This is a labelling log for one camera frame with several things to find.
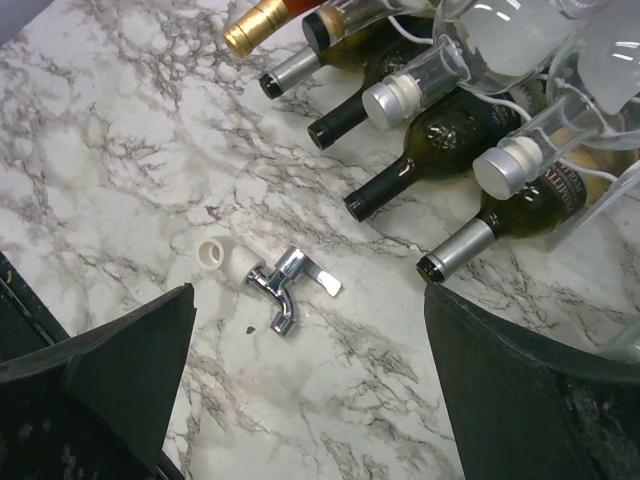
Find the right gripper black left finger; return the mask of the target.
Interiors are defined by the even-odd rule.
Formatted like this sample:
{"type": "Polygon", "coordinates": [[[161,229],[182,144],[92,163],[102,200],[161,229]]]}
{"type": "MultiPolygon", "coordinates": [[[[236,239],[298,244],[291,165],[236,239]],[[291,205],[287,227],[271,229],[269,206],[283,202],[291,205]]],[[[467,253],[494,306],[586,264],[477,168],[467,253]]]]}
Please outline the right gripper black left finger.
{"type": "Polygon", "coordinates": [[[195,316],[184,284],[2,361],[2,478],[156,478],[195,316]]]}

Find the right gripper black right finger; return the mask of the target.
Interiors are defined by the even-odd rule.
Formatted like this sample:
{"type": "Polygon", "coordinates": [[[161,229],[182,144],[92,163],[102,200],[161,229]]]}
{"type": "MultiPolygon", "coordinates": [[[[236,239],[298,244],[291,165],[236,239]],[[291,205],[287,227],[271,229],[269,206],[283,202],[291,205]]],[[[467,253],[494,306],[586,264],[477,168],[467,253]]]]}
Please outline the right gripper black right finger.
{"type": "Polygon", "coordinates": [[[468,479],[636,479],[639,368],[427,285],[424,317],[468,479]]]}

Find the red wine bottle gold cap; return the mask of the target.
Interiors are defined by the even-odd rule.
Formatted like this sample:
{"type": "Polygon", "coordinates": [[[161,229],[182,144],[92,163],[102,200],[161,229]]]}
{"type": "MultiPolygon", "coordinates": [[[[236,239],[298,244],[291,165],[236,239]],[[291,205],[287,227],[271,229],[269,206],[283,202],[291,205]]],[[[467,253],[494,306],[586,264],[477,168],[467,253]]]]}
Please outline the red wine bottle gold cap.
{"type": "Polygon", "coordinates": [[[227,28],[226,45],[238,58],[244,58],[289,21],[322,3],[322,0],[262,0],[227,28]]]}

